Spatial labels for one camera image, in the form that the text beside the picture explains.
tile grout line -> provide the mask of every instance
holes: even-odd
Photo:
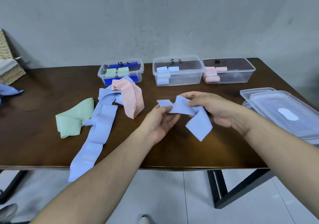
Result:
[[[186,202],[186,190],[185,190],[184,171],[183,171],[183,181],[184,181],[184,194],[185,194],[186,218],[187,218],[187,224],[188,224],[188,214],[187,214],[187,202]]]
[[[275,185],[275,187],[276,187],[276,190],[278,191],[278,194],[280,195],[280,197],[281,197],[281,199],[282,199],[283,203],[285,204],[285,207],[287,208],[287,211],[289,212],[289,215],[290,215],[291,219],[293,219],[293,216],[290,214],[290,211],[289,211],[289,209],[288,209],[288,207],[287,207],[287,205],[286,205],[286,203],[285,203],[284,199],[282,198],[282,196],[281,196],[281,194],[280,194],[279,190],[277,189],[277,186],[276,186],[276,184],[275,184],[274,180],[273,180],[272,178],[271,178],[271,180],[272,180],[272,182],[274,183],[274,185]]]

shoe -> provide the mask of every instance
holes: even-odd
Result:
[[[0,223],[9,223],[15,216],[18,210],[17,204],[10,204],[0,209]]]
[[[151,220],[148,218],[148,216],[142,216],[141,220],[138,224],[152,224]]]

person's left arm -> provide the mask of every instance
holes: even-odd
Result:
[[[149,150],[165,137],[180,115],[158,105],[112,153],[58,194],[34,218],[40,223],[105,224]]]

plastic container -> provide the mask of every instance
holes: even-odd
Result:
[[[227,67],[227,71],[218,71],[219,82],[207,82],[206,84],[246,83],[256,68],[246,58],[220,58],[203,59],[205,67]]]
[[[291,93],[258,88],[241,90],[240,94],[257,113],[295,136],[319,144],[319,112]]]
[[[161,67],[179,67],[178,71],[157,71]],[[153,75],[157,86],[199,84],[204,64],[197,55],[160,57],[153,60]]]
[[[118,72],[119,68],[129,67],[128,73]],[[107,73],[107,69],[116,69],[116,73]],[[129,76],[134,82],[138,83],[142,81],[142,74],[144,72],[144,64],[141,59],[129,59],[122,61],[114,61],[103,64],[98,72],[98,77],[100,77],[105,85],[111,85],[112,80],[121,79],[124,76]]]

folded green cloth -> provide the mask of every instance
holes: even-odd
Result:
[[[58,132],[61,138],[79,135],[82,122],[89,120],[94,111],[93,98],[85,99],[68,111],[55,116]]]

